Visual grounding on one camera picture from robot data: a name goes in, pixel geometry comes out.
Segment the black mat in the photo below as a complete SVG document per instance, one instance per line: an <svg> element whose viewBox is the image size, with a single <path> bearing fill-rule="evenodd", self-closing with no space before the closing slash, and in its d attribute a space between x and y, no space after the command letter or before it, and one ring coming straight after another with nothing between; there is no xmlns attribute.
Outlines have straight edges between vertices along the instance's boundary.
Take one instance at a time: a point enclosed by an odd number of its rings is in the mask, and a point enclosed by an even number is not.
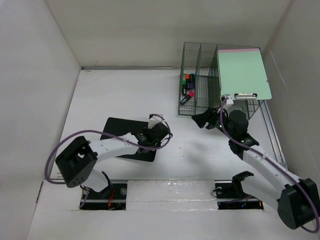
<svg viewBox="0 0 320 240"><path fill-rule="evenodd" d="M147 121L129 120L122 118L109 117L105 123L103 132L115 136L123 136L131 132L137 132L148 126ZM155 160L156 151L149 151L135 154L125 154L118 157L118 159L134 160L142 162L153 162Z"/></svg>

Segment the purple highlighter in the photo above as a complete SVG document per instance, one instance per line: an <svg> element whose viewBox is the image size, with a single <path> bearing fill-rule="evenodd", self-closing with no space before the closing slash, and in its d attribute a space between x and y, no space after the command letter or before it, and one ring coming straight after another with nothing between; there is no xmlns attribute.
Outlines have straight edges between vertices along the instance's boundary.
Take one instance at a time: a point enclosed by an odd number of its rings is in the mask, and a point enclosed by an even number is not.
<svg viewBox="0 0 320 240"><path fill-rule="evenodd" d="M194 90L195 89L195 83L193 81L189 82L188 89L189 90Z"/></svg>

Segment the green highlighter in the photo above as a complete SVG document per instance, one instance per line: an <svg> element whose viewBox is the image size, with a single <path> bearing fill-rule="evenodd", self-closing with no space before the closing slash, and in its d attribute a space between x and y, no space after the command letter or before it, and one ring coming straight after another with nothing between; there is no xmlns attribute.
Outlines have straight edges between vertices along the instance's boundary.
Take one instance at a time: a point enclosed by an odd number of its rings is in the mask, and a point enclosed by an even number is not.
<svg viewBox="0 0 320 240"><path fill-rule="evenodd" d="M182 81L182 86L181 86L181 91L182 91L182 95L186 96L187 95L187 86L188 86L188 82L186 79L184 79Z"/></svg>

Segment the blue highlighter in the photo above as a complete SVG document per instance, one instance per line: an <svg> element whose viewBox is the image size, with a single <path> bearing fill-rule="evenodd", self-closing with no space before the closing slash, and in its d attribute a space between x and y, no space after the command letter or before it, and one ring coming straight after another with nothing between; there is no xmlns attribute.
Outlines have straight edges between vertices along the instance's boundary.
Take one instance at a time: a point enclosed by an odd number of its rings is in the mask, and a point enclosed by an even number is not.
<svg viewBox="0 0 320 240"><path fill-rule="evenodd" d="M190 74L190 80L192 82L195 82L196 81L196 75L194 73Z"/></svg>

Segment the orange highlighter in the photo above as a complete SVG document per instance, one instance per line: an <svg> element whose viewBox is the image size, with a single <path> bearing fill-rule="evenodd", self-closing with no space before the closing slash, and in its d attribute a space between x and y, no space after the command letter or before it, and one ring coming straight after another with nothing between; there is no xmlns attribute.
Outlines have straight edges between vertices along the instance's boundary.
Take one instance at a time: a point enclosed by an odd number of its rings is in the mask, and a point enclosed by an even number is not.
<svg viewBox="0 0 320 240"><path fill-rule="evenodd" d="M185 75L185 82L186 82L187 84L190 82L190 79L191 79L190 75L189 75L189 74L186 74L186 75Z"/></svg>

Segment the green clipboard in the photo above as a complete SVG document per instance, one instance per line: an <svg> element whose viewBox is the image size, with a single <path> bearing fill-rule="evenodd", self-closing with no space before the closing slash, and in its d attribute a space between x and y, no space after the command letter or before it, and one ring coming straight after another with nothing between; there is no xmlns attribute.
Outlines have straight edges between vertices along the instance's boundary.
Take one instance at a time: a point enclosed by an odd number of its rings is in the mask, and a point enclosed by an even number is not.
<svg viewBox="0 0 320 240"><path fill-rule="evenodd" d="M270 100L272 93L261 51L218 52L220 95L235 100Z"/></svg>

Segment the pink clipboard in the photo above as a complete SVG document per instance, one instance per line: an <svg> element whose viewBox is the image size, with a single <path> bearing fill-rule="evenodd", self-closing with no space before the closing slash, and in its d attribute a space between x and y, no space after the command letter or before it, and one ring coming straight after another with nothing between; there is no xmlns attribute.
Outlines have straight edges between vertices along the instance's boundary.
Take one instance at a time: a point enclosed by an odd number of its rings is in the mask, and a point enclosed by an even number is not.
<svg viewBox="0 0 320 240"><path fill-rule="evenodd" d="M219 49L220 53L260 52L259 48Z"/></svg>

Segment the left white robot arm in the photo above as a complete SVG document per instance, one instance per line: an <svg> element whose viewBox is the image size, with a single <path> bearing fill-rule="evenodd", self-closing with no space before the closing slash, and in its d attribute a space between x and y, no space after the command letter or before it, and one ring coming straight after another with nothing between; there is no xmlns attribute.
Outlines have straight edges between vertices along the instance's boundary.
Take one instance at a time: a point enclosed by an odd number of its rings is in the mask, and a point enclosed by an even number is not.
<svg viewBox="0 0 320 240"><path fill-rule="evenodd" d="M173 136L163 123L152 128L143 128L122 136L110 135L103 140L89 141L84 136L76 137L55 159L55 163L68 188L82 186L95 192L100 198L107 198L113 184L104 171L95 165L124 155L154 152L163 147L164 140Z"/></svg>

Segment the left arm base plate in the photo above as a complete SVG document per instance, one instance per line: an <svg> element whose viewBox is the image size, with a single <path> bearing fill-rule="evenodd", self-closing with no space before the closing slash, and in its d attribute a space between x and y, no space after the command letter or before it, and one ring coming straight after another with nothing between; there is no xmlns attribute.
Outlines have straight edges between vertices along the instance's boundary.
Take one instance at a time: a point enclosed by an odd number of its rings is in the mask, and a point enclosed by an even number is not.
<svg viewBox="0 0 320 240"><path fill-rule="evenodd" d="M127 203L127 181L116 181L113 183L113 190L106 196L89 190L87 193L82 190L82 196L79 203L81 210L90 211L121 211L126 209Z"/></svg>

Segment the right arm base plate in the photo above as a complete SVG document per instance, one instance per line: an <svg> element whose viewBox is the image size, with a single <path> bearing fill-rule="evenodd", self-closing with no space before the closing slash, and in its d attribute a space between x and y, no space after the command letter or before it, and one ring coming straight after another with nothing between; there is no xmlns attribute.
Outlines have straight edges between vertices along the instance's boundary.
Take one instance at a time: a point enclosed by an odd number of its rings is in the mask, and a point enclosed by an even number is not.
<svg viewBox="0 0 320 240"><path fill-rule="evenodd" d="M217 200L218 210L263 210L263 203L240 192L231 181L216 181L211 195Z"/></svg>

